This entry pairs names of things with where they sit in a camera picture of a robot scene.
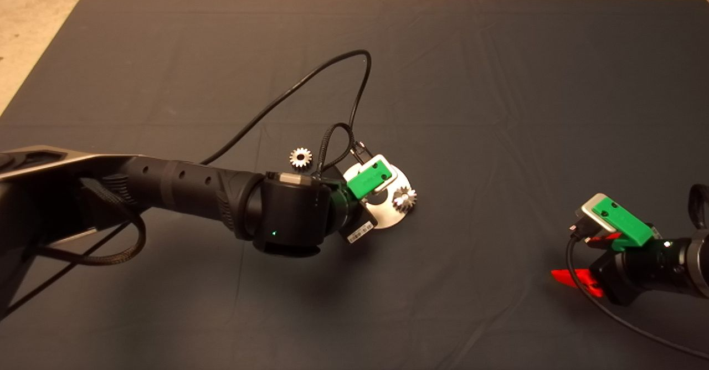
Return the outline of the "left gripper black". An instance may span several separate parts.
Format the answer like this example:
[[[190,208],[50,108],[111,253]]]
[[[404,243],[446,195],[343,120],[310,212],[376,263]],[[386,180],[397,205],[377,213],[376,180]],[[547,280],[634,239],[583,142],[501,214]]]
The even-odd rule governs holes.
[[[379,223],[342,179],[330,181],[330,232],[354,244]]]

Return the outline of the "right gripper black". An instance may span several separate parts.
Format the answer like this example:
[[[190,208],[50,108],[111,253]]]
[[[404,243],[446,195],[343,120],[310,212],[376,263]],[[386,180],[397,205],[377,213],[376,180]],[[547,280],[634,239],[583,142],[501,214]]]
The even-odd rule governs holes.
[[[593,249],[612,249],[620,232],[588,237],[584,243]],[[641,247],[624,251],[606,251],[590,264],[590,269],[575,269],[578,283],[600,299],[607,296],[611,304],[628,306],[648,291],[691,294],[691,279],[686,252],[689,239],[651,240]],[[578,287],[568,269],[555,269],[551,276],[565,286]]]

